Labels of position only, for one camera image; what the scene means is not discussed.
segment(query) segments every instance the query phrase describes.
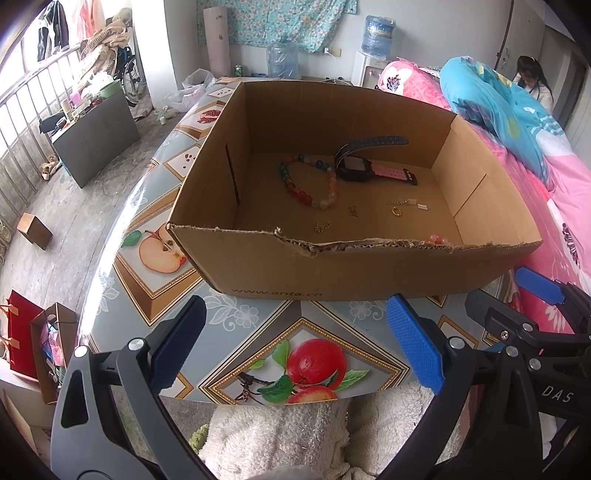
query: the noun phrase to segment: metal railing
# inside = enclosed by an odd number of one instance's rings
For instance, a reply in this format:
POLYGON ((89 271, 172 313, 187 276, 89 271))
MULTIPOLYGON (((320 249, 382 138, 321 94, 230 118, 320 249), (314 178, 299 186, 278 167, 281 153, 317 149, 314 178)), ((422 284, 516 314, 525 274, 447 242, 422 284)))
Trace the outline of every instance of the metal railing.
POLYGON ((78 70, 80 46, 41 62, 0 98, 0 264, 30 199, 43 181, 41 164, 57 153, 39 124, 61 110, 78 70))

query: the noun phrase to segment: watch strap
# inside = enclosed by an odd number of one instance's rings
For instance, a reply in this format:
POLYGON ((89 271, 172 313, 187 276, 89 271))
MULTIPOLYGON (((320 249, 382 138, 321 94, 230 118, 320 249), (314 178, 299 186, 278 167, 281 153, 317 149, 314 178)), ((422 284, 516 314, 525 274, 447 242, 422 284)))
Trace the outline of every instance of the watch strap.
MULTIPOLYGON (((408 145, 408 140, 406 139, 406 137, 401 137, 399 135, 371 137, 362 138, 360 140, 353 140, 352 142, 343 145, 335 155, 335 169, 339 168, 340 163, 345 159, 345 157, 348 157, 357 151, 365 150, 366 148, 395 147, 404 145, 408 145)), ((368 163, 370 164, 371 172, 374 175, 377 175, 379 177, 387 177, 395 180, 408 181, 413 185, 417 184, 416 177, 406 168, 389 168, 383 165, 371 163, 370 161, 368 161, 368 163)))

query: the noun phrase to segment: white wall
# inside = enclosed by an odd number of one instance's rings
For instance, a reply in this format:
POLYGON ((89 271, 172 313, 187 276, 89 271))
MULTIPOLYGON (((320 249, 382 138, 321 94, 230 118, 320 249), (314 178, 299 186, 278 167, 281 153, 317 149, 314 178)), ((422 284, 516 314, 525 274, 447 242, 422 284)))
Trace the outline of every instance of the white wall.
POLYGON ((164 97, 177 90, 164 0, 132 0, 132 9, 148 90, 154 107, 161 108, 164 97))
POLYGON ((122 8, 131 8, 132 0, 100 0, 105 20, 115 15, 122 8))
POLYGON ((560 19, 556 16, 554 11, 544 2, 544 0, 525 0, 529 3, 531 8, 533 8, 536 13, 540 16, 544 23, 549 27, 559 31, 563 35, 566 35, 568 38, 572 40, 572 36, 570 35, 569 31, 566 29, 564 24, 560 21, 560 19))
POLYGON ((164 0, 168 44, 173 62, 174 77, 181 82, 199 68, 196 0, 164 0))
MULTIPOLYGON (((355 51, 361 49, 367 15, 396 20, 392 53, 417 63, 442 66, 449 58, 471 55, 493 65, 501 48, 511 0, 359 0, 357 15, 343 15, 332 46, 342 49, 335 61, 321 54, 300 54, 303 76, 351 78, 355 51)), ((207 65, 207 48, 201 47, 207 65)), ((230 46, 232 65, 266 73, 264 48, 230 46)))
POLYGON ((566 128, 566 136, 574 152, 591 168, 591 69, 587 71, 583 91, 566 128))

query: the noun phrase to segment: green container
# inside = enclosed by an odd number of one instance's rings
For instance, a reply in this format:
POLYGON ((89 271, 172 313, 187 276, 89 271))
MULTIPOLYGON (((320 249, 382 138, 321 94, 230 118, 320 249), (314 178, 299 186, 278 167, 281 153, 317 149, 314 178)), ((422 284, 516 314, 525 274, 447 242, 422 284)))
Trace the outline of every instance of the green container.
POLYGON ((107 98, 112 97, 114 94, 122 90, 121 82, 119 80, 114 80, 99 90, 99 97, 101 97, 103 100, 106 100, 107 98))

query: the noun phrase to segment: blue water bottle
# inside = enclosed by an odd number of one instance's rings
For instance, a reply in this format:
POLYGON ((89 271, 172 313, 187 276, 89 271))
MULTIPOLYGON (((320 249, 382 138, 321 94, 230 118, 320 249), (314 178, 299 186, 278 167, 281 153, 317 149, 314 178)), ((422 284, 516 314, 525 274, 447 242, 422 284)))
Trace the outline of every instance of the blue water bottle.
POLYGON ((392 49, 392 37, 396 22, 387 17, 365 17, 365 31, 361 51, 372 57, 385 60, 392 49))

